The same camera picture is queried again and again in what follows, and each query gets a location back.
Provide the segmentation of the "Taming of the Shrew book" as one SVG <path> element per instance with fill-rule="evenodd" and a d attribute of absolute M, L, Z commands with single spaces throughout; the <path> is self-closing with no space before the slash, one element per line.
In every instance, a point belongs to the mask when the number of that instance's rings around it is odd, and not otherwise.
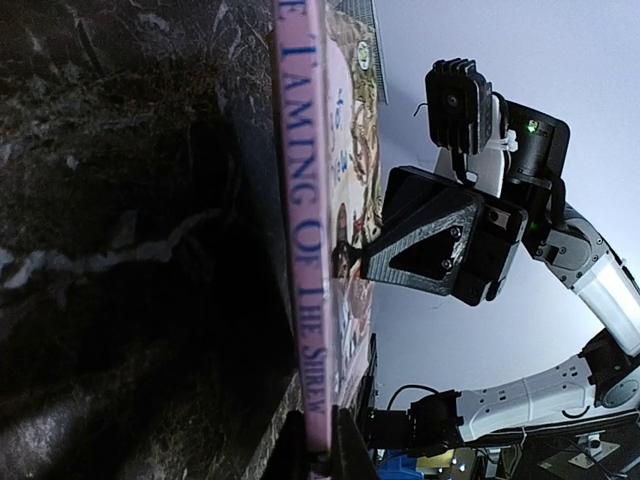
<path fill-rule="evenodd" d="M 306 443 L 332 448 L 333 412 L 368 365 L 381 231 L 375 32 L 332 1 L 273 5 L 275 112 Z"/>

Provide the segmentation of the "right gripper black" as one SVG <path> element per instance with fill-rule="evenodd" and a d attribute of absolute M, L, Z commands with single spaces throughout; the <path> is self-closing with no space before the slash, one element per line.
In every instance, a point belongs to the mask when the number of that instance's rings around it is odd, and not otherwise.
<path fill-rule="evenodd" d="M 528 221 L 509 202 L 416 167 L 391 170 L 372 240 L 349 252 L 359 279 L 453 296 L 495 299 Z"/>

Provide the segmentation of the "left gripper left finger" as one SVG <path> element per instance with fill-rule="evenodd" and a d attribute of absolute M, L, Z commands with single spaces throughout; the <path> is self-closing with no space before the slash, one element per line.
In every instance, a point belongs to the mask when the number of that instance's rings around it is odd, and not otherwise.
<path fill-rule="evenodd" d="M 257 460 L 247 467 L 242 478 L 330 479 L 330 458 L 324 454 L 310 452 L 306 440 L 303 413 L 298 410 L 288 412 L 271 449 L 259 448 Z"/>

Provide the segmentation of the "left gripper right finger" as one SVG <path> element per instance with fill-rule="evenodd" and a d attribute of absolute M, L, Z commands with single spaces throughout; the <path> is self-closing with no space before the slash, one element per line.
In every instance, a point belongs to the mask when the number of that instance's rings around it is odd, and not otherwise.
<path fill-rule="evenodd" d="M 331 478 L 379 479 L 351 412 L 338 406 L 332 411 Z"/>

